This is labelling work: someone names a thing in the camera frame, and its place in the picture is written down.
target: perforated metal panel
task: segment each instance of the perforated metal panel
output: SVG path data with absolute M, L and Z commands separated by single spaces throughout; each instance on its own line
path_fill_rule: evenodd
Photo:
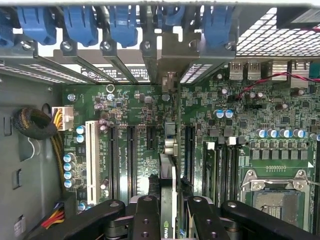
M 239 37 L 237 56 L 315 57 L 320 55 L 320 33 L 277 29 L 277 8 L 271 8 Z

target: blue plastic clip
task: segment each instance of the blue plastic clip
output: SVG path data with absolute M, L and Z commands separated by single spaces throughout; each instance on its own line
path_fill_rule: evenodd
M 23 33 L 41 45 L 57 42 L 55 20 L 48 7 L 17 7 L 17 14 Z
M 88 47 L 98 43 L 97 21 L 92 6 L 63 8 L 64 22 L 69 37 Z
M 181 20 L 185 14 L 185 6 L 180 6 L 178 11 L 174 13 L 175 7 L 168 6 L 166 8 L 165 24 L 168 26 L 181 26 Z
M 0 12 L 0 48 L 11 48 L 14 45 L 14 32 L 11 22 Z
M 206 43 L 214 48 L 225 45 L 229 40 L 233 7 L 204 6 L 202 27 Z
M 109 6 L 110 34 L 113 40 L 123 48 L 132 47 L 138 43 L 136 5 Z

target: cable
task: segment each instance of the cable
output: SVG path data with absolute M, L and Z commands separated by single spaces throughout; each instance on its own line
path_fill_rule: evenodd
M 303 76 L 300 76 L 300 75 L 296 75 L 296 74 L 292 74 L 290 72 L 282 72 L 282 73 L 275 73 L 271 76 L 268 76 L 264 79 L 260 79 L 256 82 L 254 82 L 252 85 L 250 86 L 247 86 L 245 87 L 238 95 L 237 95 L 237 99 L 241 99 L 243 97 L 243 94 L 249 90 L 251 90 L 253 87 L 255 87 L 256 85 L 259 85 L 259 84 L 263 84 L 263 83 L 266 83 L 268 82 L 271 78 L 275 78 L 275 77 L 278 77 L 278 76 L 290 76 L 292 78 L 295 78 L 295 79 L 301 79 L 303 81 L 309 81 L 309 82 L 314 82 L 314 83 L 320 83 L 320 79 L 319 78 L 315 78 L 315 79 L 311 79 L 311 78 L 308 78 L 308 77 L 303 77 Z

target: pcie slot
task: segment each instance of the pcie slot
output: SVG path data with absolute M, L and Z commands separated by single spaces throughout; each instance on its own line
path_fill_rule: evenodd
M 194 126 L 185 127 L 185 143 L 184 143 L 184 176 L 194 185 L 195 177 L 195 130 Z
M 87 203 L 97 204 L 101 194 L 98 121 L 85 122 L 85 148 Z
M 146 126 L 146 149 L 156 149 L 156 126 Z
M 119 153 L 118 153 L 118 129 L 115 126 L 108 127 L 108 161 L 109 161 L 109 195 L 111 199 L 119 199 Z
M 128 203 L 137 195 L 137 129 L 127 127 L 127 171 L 128 171 Z

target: mounting hole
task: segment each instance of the mounting hole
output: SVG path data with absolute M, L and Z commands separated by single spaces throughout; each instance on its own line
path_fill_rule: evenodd
M 147 231 L 144 231 L 143 233 L 141 233 L 141 237 L 148 238 L 149 237 L 149 233 Z
M 113 85 L 113 84 L 108 84 L 108 85 L 105 87 L 105 90 L 106 90 L 108 93 L 112 94 L 112 93 L 115 91 L 115 85 Z
M 213 239 L 216 239 L 218 237 L 218 234 L 215 231 L 213 231 L 211 232 L 211 236 Z

